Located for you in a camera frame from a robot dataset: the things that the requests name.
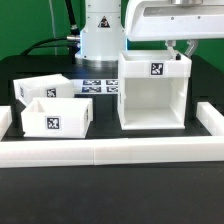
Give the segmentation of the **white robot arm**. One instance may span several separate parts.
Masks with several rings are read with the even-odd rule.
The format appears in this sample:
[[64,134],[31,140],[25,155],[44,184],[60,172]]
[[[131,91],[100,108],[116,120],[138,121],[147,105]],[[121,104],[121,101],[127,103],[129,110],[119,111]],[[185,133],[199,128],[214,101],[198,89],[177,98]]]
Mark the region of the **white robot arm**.
[[109,61],[129,41],[224,38],[224,0],[85,0],[79,57]]

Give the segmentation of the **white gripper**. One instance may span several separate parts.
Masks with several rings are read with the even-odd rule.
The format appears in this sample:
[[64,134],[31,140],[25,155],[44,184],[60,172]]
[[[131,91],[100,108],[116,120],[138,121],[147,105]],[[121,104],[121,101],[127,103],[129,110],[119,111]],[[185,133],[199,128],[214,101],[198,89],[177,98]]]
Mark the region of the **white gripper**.
[[125,34],[130,41],[166,41],[173,60],[181,55],[175,40],[188,40],[190,58],[199,41],[224,38],[224,0],[130,0],[126,9]]

